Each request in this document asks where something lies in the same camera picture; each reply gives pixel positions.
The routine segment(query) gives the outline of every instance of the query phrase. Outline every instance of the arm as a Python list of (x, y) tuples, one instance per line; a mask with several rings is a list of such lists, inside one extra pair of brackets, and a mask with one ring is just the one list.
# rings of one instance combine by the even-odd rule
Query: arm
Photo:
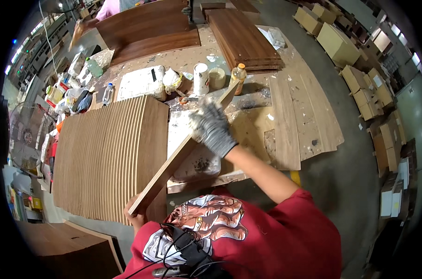
[(225, 159), (238, 166), (277, 204), (290, 198), (298, 186), (279, 170), (266, 164), (241, 146), (228, 152)]
[(237, 146), (221, 107), (216, 107), (206, 99), (200, 105), (200, 110), (190, 115), (190, 119), (193, 139), (202, 142), (217, 156), (237, 165), (275, 203), (281, 203), (298, 189), (298, 186), (279, 170)]
[(132, 197), (129, 202), (126, 204), (125, 209), (123, 210), (124, 215), (129, 220), (129, 222), (133, 226), (133, 236), (136, 236), (136, 233), (141, 229), (141, 227), (148, 222), (148, 218), (146, 216), (146, 209), (141, 209), (137, 215), (130, 215), (129, 209), (136, 201), (139, 195)]

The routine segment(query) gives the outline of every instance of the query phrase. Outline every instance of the work glove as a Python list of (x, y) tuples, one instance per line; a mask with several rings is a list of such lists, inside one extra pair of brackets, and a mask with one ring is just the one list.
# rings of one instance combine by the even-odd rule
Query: work glove
[(190, 118), (191, 137), (202, 142), (212, 153), (224, 158), (238, 143), (231, 136), (228, 120), (220, 104), (204, 98), (200, 109)]

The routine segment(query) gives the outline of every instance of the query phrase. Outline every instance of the concrete floor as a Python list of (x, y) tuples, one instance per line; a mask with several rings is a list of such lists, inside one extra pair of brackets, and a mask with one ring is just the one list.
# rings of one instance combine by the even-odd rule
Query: concrete floor
[[(195, 2), (195, 5), (199, 6), (200, 2), (205, 1)], [(319, 43), (306, 35), (305, 30), (292, 19), (297, 6), (284, 0), (263, 0), (263, 3), (253, 4), (261, 12), (261, 19), (265, 24), (279, 27), (307, 62), (325, 91), (340, 124), (344, 143), (336, 152), (323, 153), (303, 161), (299, 175), (303, 188), (312, 193), (315, 204), (334, 222), (340, 232), (343, 277), (360, 278), (369, 246), (375, 237), (379, 214), (380, 184), (376, 160), (372, 156), (371, 138), (365, 129), (359, 129), (360, 123), (363, 127), (365, 124), (359, 120), (358, 108), (353, 98), (348, 95), (349, 89), (334, 70), (331, 60)], [(250, 179), (231, 183), (228, 189), (236, 197), (256, 204), (264, 210), (274, 206)], [(172, 203), (180, 204), (211, 190), (168, 195), (168, 210), (173, 209), (170, 205)], [(125, 261), (129, 261), (129, 248), (133, 241), (132, 227), (72, 215), (56, 208), (51, 194), (45, 191), (41, 194), (48, 222), (67, 219), (89, 229), (115, 236)]]

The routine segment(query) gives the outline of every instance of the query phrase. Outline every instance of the glue container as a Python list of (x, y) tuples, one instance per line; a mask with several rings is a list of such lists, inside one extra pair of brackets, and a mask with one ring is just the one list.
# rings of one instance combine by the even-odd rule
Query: glue container
[(242, 92), (242, 85), (244, 84), (245, 79), (247, 78), (247, 71), (245, 70), (245, 64), (239, 63), (236, 68), (231, 71), (231, 81), (230, 86), (236, 82), (239, 82), (237, 85), (236, 92), (234, 95), (240, 95)]

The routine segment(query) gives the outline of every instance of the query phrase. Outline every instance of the grooved wooden panel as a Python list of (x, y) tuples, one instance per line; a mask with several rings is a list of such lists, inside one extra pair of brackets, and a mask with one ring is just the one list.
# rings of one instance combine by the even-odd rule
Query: grooved wooden panel
[(201, 46), (197, 28), (133, 42), (115, 50), (110, 66), (170, 50)]
[(287, 76), (280, 71), (276, 78), (269, 77), (269, 85), (274, 109), (277, 167), (301, 170), (296, 117)]
[(283, 68), (280, 55), (242, 12), (225, 8), (205, 13), (230, 69), (239, 63), (244, 63), (250, 74)]
[[(169, 107), (142, 96), (64, 120), (54, 165), (54, 203), (85, 218), (130, 225), (123, 209), (166, 160)], [(166, 189), (147, 209), (166, 218)]]
[(188, 17), (181, 10), (187, 0), (165, 0), (131, 8), (96, 24), (110, 49), (161, 35), (189, 31)]

